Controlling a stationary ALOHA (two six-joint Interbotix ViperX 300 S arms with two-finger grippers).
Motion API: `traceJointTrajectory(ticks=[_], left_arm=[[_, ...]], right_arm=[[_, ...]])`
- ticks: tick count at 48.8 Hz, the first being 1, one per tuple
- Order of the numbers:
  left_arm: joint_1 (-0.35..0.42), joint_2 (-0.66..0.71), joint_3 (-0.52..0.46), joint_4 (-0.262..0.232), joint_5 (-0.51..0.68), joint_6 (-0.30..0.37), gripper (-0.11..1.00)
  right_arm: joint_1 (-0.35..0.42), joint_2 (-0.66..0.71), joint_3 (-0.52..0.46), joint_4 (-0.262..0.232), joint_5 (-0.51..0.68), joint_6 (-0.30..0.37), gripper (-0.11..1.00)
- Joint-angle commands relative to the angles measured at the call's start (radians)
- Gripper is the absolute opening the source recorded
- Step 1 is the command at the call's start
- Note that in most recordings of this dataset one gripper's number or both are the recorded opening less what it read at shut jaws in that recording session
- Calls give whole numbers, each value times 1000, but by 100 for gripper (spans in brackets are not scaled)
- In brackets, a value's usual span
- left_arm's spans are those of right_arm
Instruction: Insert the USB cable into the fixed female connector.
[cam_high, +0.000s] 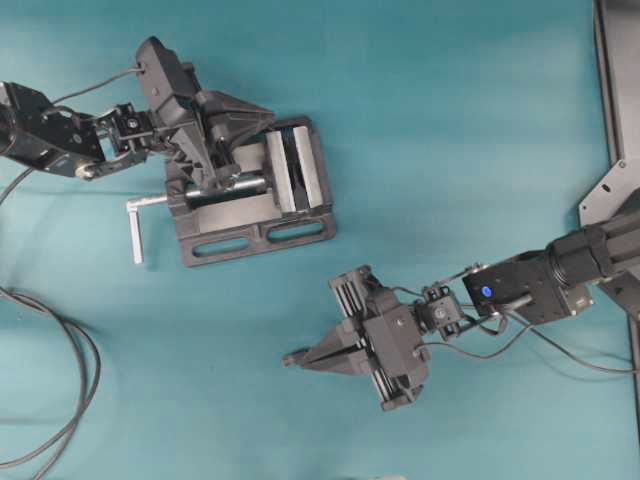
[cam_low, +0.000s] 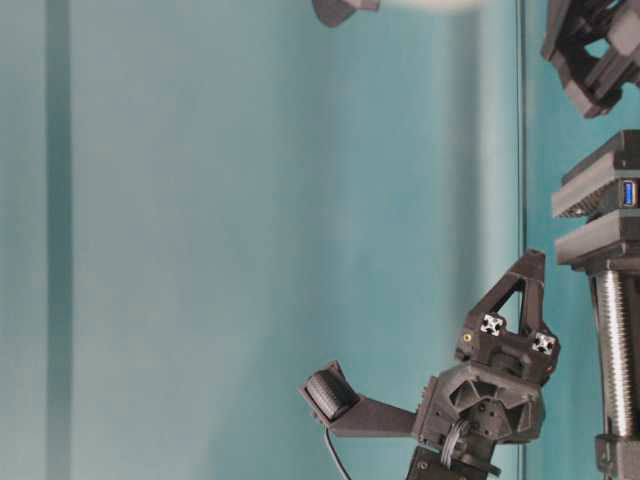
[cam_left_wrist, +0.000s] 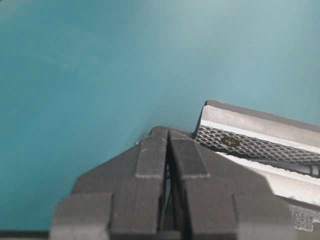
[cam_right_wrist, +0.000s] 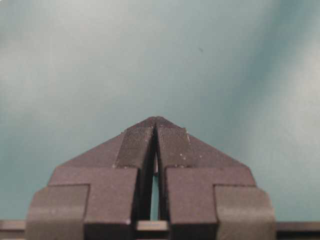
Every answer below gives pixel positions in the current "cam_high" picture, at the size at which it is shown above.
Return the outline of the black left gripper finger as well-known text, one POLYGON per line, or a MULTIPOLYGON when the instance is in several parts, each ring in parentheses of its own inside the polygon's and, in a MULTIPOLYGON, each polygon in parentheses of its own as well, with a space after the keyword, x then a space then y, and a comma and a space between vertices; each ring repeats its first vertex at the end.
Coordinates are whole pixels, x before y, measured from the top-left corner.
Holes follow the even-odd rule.
POLYGON ((233 120, 200 119, 204 136, 205 160, 199 173, 199 186, 230 186, 240 173, 240 167, 232 156, 233 120))
POLYGON ((241 145, 275 121, 273 111, 220 91, 201 90, 199 109, 207 138, 226 145, 241 145))

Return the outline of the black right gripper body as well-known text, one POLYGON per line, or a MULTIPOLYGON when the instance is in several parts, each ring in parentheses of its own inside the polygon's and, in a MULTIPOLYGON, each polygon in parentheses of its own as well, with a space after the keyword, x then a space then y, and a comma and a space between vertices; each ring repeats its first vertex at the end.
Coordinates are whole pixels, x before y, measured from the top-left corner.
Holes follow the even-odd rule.
POLYGON ((344 319, 331 332, 336 370, 369 375, 391 411, 416 401, 428 376, 430 354, 409 306, 382 285, 367 265, 330 281, 344 319))

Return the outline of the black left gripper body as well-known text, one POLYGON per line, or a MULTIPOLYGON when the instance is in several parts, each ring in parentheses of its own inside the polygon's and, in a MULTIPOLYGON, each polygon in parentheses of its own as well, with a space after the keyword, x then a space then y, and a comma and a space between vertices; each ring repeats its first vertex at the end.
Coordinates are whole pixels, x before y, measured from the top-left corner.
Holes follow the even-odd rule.
POLYGON ((177 145, 184 156, 178 162, 179 167, 198 186, 209 186, 214 179, 214 170, 194 106, 196 85, 176 53, 156 37, 149 37, 142 43, 136 61, 143 68, 139 81, 151 111, 165 127, 176 128, 170 142, 177 145))

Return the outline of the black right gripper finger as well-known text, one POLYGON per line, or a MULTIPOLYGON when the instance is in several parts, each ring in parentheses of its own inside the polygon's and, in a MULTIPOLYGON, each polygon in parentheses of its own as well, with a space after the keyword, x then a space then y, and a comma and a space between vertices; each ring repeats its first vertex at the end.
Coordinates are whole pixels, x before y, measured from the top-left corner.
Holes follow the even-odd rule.
POLYGON ((309 350, 303 349, 287 354, 282 359, 283 365, 285 367, 297 365, 300 368, 312 371, 353 376, 371 375, 373 373, 372 363, 365 350, 329 355, 315 360, 307 359, 308 353, 309 350))
POLYGON ((364 361, 362 334, 351 322, 342 322, 315 347, 304 351, 301 361, 364 361))

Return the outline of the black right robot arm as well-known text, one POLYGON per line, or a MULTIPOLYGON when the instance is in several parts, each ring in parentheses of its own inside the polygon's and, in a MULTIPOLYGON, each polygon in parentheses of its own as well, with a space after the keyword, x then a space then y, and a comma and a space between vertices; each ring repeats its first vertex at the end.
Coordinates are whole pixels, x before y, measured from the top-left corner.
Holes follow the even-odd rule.
POLYGON ((403 303, 363 265, 334 278, 330 287, 344 319, 315 347, 284 357, 286 366, 368 375, 388 411, 412 403, 428 375, 430 354, 423 338, 444 341, 497 318, 516 313, 530 326, 575 316, 588 307, 588 284, 622 287, 616 301, 634 315, 639 291, 629 285, 639 263, 639 193, 633 191, 615 214, 489 266, 472 266, 461 277, 476 317, 464 313, 445 281, 426 287, 403 303))

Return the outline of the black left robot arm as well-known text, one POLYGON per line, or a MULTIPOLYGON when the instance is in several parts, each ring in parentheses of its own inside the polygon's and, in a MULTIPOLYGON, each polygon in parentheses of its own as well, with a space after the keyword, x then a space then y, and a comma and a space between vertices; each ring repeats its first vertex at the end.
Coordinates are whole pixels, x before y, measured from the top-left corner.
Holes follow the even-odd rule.
POLYGON ((241 174, 233 151, 268 129, 274 113, 202 89, 192 64, 155 37, 139 47, 131 71, 149 103, 146 111, 126 103, 90 115, 40 91, 2 83, 2 156, 34 170, 93 180, 161 154, 179 177, 204 190, 232 185, 241 174))

